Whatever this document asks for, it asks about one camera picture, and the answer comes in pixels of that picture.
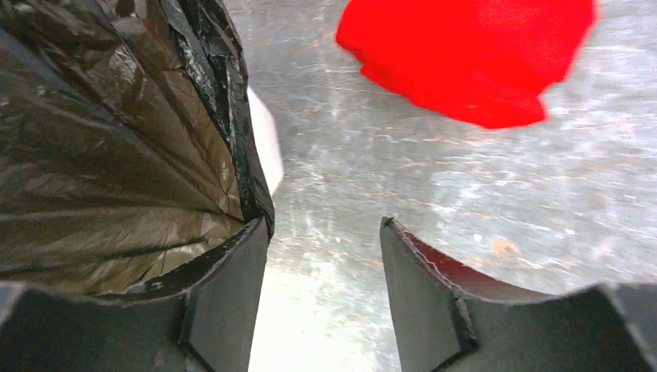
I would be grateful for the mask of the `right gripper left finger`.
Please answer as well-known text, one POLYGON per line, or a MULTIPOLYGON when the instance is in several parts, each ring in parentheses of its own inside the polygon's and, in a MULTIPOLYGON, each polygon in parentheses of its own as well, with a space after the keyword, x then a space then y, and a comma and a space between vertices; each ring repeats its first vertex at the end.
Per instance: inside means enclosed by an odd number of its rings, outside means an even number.
POLYGON ((254 219, 124 294, 1 284, 3 371, 246 371, 270 237, 254 219))

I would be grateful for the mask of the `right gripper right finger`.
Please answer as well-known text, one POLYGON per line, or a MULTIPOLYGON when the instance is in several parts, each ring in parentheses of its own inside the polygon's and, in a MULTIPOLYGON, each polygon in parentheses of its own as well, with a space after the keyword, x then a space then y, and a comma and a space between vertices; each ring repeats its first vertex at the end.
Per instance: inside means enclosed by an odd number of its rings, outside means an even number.
POLYGON ((380 245, 404 371, 656 369, 654 284, 531 291, 466 266, 391 217, 380 245))

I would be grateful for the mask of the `white plastic trash bin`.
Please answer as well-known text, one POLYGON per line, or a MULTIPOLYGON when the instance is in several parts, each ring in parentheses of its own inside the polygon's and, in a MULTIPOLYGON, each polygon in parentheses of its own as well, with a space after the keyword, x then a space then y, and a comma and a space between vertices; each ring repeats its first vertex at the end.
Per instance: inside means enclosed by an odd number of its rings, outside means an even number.
POLYGON ((273 195, 284 179, 284 163, 276 121, 250 86, 247 87, 247 94, 257 153, 269 193, 273 195))

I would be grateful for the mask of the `black trash bag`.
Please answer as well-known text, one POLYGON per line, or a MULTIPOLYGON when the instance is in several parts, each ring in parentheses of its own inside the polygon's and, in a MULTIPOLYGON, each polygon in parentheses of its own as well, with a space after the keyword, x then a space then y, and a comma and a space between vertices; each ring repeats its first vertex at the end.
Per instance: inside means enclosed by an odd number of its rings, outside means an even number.
POLYGON ((222 1, 1 3, 1 277, 121 292, 274 224, 222 1))

